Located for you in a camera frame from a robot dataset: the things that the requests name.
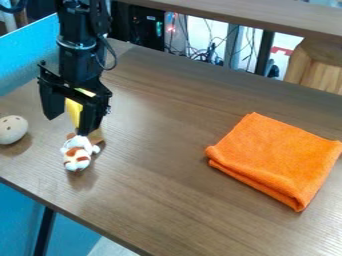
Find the table surface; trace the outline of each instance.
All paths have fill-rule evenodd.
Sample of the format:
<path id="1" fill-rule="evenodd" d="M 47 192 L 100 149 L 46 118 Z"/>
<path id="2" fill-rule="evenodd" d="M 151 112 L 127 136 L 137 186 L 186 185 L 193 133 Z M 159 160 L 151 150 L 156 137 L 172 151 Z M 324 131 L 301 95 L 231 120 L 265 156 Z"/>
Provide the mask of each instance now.
<path id="1" fill-rule="evenodd" d="M 342 9 L 294 0 L 122 0 L 275 32 L 342 42 Z"/>
<path id="2" fill-rule="evenodd" d="M 0 147 L 0 181 L 141 254 L 341 255 L 342 161 L 303 213 L 210 168 L 204 149 L 253 111 L 330 139 L 341 97 L 115 42 L 119 66 L 104 151 L 82 175 L 59 148 L 66 114 L 48 121 L 36 81 L 0 100 L 28 135 Z"/>

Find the electronic equipment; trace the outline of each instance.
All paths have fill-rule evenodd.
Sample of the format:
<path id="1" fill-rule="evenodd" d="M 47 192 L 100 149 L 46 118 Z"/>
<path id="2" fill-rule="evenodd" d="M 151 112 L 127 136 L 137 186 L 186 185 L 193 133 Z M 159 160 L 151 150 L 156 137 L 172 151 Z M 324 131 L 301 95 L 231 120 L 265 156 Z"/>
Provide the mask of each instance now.
<path id="1" fill-rule="evenodd" d="M 112 16 L 110 37 L 164 51 L 164 11 L 114 2 Z"/>

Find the orange microfiber cloth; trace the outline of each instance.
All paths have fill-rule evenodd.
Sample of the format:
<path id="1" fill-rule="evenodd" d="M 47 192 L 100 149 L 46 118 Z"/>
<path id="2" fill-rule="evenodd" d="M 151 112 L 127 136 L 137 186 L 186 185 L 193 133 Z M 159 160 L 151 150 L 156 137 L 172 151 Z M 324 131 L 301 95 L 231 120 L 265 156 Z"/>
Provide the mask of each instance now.
<path id="1" fill-rule="evenodd" d="M 245 116 L 217 145 L 209 164 L 300 212 L 323 185 L 342 152 L 329 141 L 274 119 Z"/>

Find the blue panel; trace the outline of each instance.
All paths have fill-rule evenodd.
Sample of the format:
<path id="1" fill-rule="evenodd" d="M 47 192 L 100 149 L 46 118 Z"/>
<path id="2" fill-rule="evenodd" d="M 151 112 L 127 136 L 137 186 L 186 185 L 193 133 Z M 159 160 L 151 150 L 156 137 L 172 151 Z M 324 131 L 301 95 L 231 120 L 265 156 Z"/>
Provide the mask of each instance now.
<path id="1" fill-rule="evenodd" d="M 47 256 L 86 256 L 100 237 L 90 229 L 58 215 Z"/>
<path id="2" fill-rule="evenodd" d="M 43 206 L 0 184 L 0 255 L 32 255 Z"/>
<path id="3" fill-rule="evenodd" d="M 0 96 L 38 75 L 42 59 L 55 59 L 58 18 L 47 18 L 0 37 Z"/>

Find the metal pole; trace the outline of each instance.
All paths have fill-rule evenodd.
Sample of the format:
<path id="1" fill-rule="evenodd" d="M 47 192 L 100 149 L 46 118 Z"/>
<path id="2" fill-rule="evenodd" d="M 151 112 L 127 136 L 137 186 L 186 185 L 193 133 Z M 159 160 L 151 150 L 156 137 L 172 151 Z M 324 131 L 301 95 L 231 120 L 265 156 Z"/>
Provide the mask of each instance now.
<path id="1" fill-rule="evenodd" d="M 255 69 L 255 74 L 266 76 L 266 70 L 268 66 L 268 61 L 271 54 L 271 48 L 273 46 L 274 32 L 264 30 L 261 39 L 260 50 L 258 54 L 257 65 Z"/>
<path id="2" fill-rule="evenodd" d="M 42 223 L 40 224 L 36 247 L 33 254 L 34 256 L 46 255 L 55 216 L 56 213 L 53 210 L 51 210 L 48 207 L 45 207 Z"/>
<path id="3" fill-rule="evenodd" d="M 240 52 L 236 49 L 241 48 L 243 37 L 243 26 L 229 24 L 227 35 L 226 49 L 224 53 L 224 64 L 226 68 L 237 69 L 239 64 Z"/>

